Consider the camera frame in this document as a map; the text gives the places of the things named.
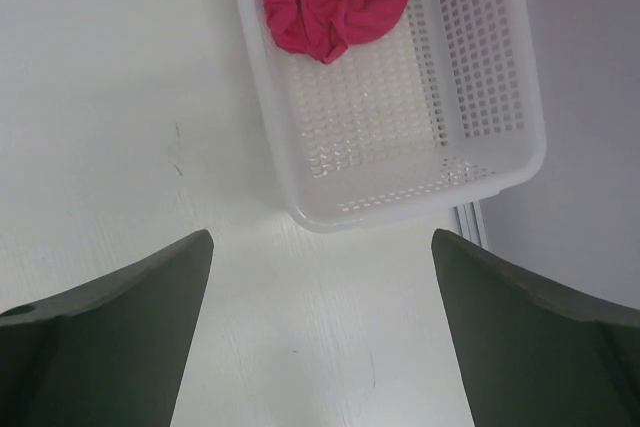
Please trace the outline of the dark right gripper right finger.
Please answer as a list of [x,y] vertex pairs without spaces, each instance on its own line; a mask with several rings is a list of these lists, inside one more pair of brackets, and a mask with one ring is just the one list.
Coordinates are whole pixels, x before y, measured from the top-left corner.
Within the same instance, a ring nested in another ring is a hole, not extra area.
[[431,249],[475,425],[638,425],[638,310],[450,231],[437,230]]

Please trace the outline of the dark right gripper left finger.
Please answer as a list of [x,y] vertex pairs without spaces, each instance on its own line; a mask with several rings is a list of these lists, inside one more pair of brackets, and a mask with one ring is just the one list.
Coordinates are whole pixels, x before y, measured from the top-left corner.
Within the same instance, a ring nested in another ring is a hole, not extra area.
[[2,425],[170,425],[213,252],[199,230],[3,312]]

